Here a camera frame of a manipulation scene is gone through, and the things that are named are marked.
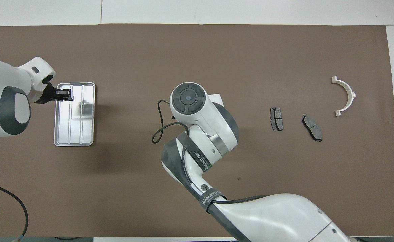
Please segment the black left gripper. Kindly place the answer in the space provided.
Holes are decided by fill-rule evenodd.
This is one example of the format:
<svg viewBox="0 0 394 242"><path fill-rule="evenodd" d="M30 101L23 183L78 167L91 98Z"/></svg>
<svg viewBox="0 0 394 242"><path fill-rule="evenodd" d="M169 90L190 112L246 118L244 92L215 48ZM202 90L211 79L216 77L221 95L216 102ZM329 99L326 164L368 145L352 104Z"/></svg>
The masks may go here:
<svg viewBox="0 0 394 242"><path fill-rule="evenodd" d="M72 89L57 89L51 83L48 83L40 98L35 102L37 104L45 104L49 101L74 101Z"/></svg>

